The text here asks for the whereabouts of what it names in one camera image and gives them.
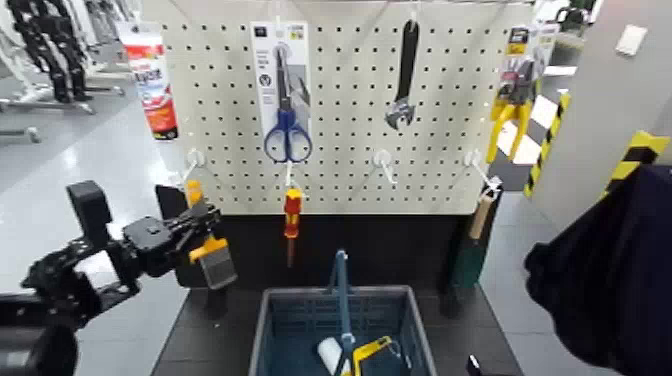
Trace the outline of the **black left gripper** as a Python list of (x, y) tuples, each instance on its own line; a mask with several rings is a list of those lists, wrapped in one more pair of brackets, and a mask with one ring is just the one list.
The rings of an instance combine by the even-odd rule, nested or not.
[(158, 278), (178, 266), (175, 237), (184, 236), (180, 253), (198, 260), (213, 252), (211, 233), (221, 221), (221, 211), (211, 204), (195, 205), (170, 220), (145, 216), (123, 228), (123, 238), (135, 252), (143, 273)]

